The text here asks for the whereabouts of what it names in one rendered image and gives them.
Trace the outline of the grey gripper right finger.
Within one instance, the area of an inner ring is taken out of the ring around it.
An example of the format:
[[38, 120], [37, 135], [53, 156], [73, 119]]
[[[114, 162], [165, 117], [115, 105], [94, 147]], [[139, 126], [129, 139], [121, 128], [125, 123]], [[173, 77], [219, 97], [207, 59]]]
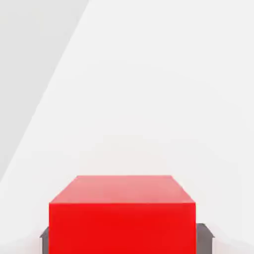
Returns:
[[196, 224], [196, 254], [216, 254], [217, 240], [206, 224]]

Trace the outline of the small red cube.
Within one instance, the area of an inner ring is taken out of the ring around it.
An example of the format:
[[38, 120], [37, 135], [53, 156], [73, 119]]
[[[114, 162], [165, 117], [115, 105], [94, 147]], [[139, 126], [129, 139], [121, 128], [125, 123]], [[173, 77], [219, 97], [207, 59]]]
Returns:
[[196, 254], [196, 206], [171, 176], [78, 176], [49, 203], [49, 254]]

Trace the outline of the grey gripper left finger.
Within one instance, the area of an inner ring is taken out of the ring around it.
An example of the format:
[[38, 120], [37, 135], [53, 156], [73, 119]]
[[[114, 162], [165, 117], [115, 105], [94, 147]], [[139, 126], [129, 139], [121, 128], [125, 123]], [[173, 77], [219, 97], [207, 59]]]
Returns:
[[49, 226], [39, 236], [39, 254], [49, 254]]

